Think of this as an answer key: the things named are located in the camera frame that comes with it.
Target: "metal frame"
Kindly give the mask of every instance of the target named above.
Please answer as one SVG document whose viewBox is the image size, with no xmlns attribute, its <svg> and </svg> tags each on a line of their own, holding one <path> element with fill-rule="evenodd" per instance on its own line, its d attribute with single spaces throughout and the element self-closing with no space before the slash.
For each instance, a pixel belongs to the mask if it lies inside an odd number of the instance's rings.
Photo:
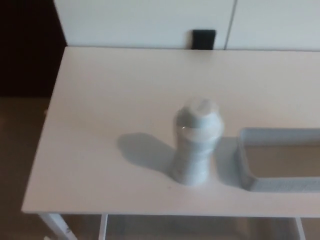
<svg viewBox="0 0 320 240">
<path fill-rule="evenodd" d="M 66 224 L 65 220 L 57 213 L 41 213 L 39 217 L 52 230 L 58 239 L 77 240 L 74 233 Z"/>
<path fill-rule="evenodd" d="M 58 213 L 41 213 L 39 217 L 52 230 L 58 239 L 77 240 L 65 220 Z M 98 240 L 105 240 L 107 233 L 108 214 L 102 214 Z"/>
</svg>

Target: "white surface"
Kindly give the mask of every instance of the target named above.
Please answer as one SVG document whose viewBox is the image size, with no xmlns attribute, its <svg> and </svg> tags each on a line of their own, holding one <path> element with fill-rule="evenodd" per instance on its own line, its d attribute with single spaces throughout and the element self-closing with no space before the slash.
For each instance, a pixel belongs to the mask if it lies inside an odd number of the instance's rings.
<svg viewBox="0 0 320 240">
<path fill-rule="evenodd" d="M 191 96 L 219 105 L 225 136 L 319 127 L 319 65 L 320 52 L 67 47 L 22 210 L 320 217 L 320 193 L 248 192 L 220 181 L 215 164 L 194 188 L 159 171 Z"/>
<path fill-rule="evenodd" d="M 320 1 L 238 0 L 227 49 L 320 50 Z"/>
<path fill-rule="evenodd" d="M 70 228 L 68 227 L 65 220 L 61 217 L 60 214 L 42 213 L 39 214 L 39 217 L 59 239 L 77 240 L 76 236 L 70 230 Z"/>
<path fill-rule="evenodd" d="M 55 0 L 69 46 L 184 49 L 192 29 L 223 49 L 233 0 Z"/>
</svg>

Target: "dark doorway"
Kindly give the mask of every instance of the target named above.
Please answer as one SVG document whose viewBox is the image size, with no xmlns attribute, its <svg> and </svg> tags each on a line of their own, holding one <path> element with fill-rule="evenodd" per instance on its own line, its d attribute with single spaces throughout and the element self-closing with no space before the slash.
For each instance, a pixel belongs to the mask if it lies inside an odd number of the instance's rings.
<svg viewBox="0 0 320 240">
<path fill-rule="evenodd" d="M 66 40 L 53 0 L 2 0 L 0 97 L 50 97 Z"/>
</svg>

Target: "bottle cap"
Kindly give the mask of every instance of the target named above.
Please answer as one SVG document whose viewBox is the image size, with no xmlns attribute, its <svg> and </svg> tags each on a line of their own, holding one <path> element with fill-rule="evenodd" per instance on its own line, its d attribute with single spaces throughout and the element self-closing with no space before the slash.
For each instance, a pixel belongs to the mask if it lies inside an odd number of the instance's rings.
<svg viewBox="0 0 320 240">
<path fill-rule="evenodd" d="M 185 127 L 210 128 L 217 122 L 218 106 L 210 99 L 203 97 L 191 98 L 184 105 Z"/>
</svg>

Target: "plastic bottle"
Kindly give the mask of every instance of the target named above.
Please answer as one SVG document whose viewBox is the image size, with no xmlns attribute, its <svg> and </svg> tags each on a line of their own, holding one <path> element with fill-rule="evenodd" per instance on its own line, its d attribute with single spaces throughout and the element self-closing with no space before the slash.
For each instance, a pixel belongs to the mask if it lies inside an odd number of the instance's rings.
<svg viewBox="0 0 320 240">
<path fill-rule="evenodd" d="M 206 98 L 190 99 L 178 111 L 174 128 L 177 149 L 172 177 L 183 185 L 204 182 L 210 173 L 212 153 L 224 131 L 217 105 Z"/>
</svg>

